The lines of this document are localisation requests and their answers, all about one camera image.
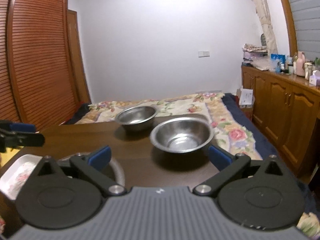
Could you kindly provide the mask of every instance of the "gray ribbed robot base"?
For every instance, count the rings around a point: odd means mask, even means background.
[[[188,187],[134,187],[108,199],[89,221],[64,230],[23,226],[12,240],[307,240],[295,227],[257,231],[228,220],[209,197]]]

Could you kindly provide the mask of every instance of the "louvered wardrobe door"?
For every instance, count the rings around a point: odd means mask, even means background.
[[[72,116],[76,99],[67,59],[64,0],[15,0],[13,68],[29,123],[43,129]]]
[[[0,0],[0,119],[19,121],[8,73],[6,22],[10,0]]]

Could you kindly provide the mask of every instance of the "floral bedspread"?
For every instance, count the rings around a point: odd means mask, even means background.
[[[108,101],[90,105],[88,112],[77,124],[109,122],[123,109],[132,106],[156,106],[159,109],[157,116],[172,116],[182,114],[202,114],[207,117],[215,133],[217,144],[235,155],[245,153],[252,160],[261,160],[255,149],[255,140],[252,132],[238,124],[223,104],[222,93],[194,94],[179,98],[169,98],[160,101]]]

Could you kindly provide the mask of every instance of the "cabinet door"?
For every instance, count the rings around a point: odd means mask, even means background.
[[[281,149],[295,168],[299,168],[308,149],[316,123],[320,99],[303,89],[291,86],[288,118]]]
[[[12,86],[26,121],[39,130],[69,119],[78,103],[68,58],[65,3],[15,0],[13,7]]]
[[[251,71],[242,68],[242,85],[245,89],[252,89],[253,75]]]
[[[10,0],[0,0],[0,120],[19,122],[20,117],[15,105],[10,76],[6,44],[6,25]]]
[[[265,125],[266,107],[268,100],[267,76],[256,74],[254,77],[253,94],[255,97],[253,108],[253,120],[263,127]]]
[[[268,114],[266,117],[266,133],[279,145],[285,129],[287,115],[287,99],[290,85],[275,78],[269,79]]]

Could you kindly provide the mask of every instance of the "black clamp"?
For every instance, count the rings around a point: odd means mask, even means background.
[[[36,133],[34,125],[0,120],[0,152],[6,152],[7,147],[41,147],[44,142],[44,136]]]

